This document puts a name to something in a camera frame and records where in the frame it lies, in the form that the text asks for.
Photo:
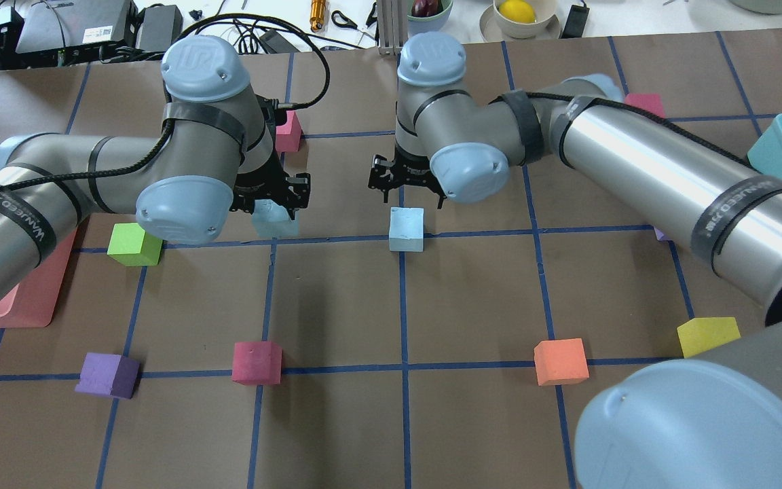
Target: orange tool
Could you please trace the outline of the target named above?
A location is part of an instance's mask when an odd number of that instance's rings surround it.
[[[310,8],[310,28],[313,32],[319,31],[325,26],[325,10],[328,8],[326,0],[313,0]]]

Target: purple vegetable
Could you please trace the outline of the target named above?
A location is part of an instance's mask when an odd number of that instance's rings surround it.
[[[411,15],[414,18],[429,18],[440,12],[440,0],[415,0]]]

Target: white label sticker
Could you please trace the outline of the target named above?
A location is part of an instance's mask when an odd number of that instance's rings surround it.
[[[106,25],[105,27],[92,27],[83,31],[83,43],[100,43],[101,41],[111,40],[111,35],[114,33],[114,26]]]

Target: pink bin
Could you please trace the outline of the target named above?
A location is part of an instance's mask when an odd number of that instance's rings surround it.
[[[43,328],[50,324],[74,236],[72,232],[63,239],[38,268],[0,301],[0,328]]]

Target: robotic arm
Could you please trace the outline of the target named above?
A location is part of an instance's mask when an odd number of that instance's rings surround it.
[[[96,211],[134,213],[159,238],[201,244],[257,199],[291,215],[308,205],[310,176],[282,169],[276,106],[255,95],[230,44],[178,41],[162,78],[159,140],[37,134],[0,146],[0,298]]]
[[[756,300],[772,325],[599,394],[575,437],[581,485],[782,487],[782,181],[622,105],[605,75],[479,107],[465,69],[463,47],[443,34],[403,47],[394,160],[377,155],[369,179],[386,202],[402,185],[428,187],[439,207],[478,202],[502,189],[510,165],[553,152]]]

